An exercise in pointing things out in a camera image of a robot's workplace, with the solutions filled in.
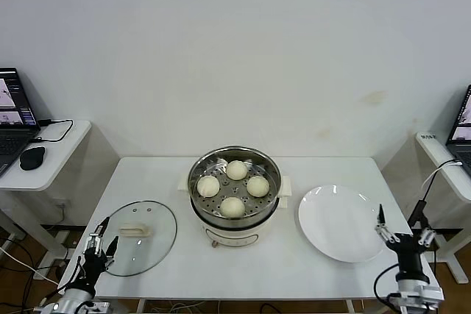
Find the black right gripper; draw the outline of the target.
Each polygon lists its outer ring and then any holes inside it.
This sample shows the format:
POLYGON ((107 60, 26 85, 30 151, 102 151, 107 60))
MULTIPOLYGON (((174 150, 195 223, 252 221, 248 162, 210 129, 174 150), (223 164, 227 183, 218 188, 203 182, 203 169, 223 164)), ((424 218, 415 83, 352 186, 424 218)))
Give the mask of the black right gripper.
POLYGON ((383 205, 379 205, 377 224, 375 231, 384 243, 389 243, 389 249, 396 253, 399 272, 395 279, 429 281, 429 278, 422 271, 421 254, 429 247, 436 232, 430 227, 421 230, 417 235, 405 233, 392 233, 386 225, 386 217, 383 205))

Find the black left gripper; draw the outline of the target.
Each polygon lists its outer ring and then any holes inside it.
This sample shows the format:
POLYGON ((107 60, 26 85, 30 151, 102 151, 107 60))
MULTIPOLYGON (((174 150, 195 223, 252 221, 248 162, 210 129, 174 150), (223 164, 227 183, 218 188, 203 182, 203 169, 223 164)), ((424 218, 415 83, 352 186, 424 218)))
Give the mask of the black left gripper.
POLYGON ((105 272, 114 261, 119 236, 114 237, 106 252, 102 251, 102 238, 109 221, 110 217, 106 217, 87 238, 85 262, 82 267, 85 272, 85 282, 88 285, 95 285, 101 273, 105 272))

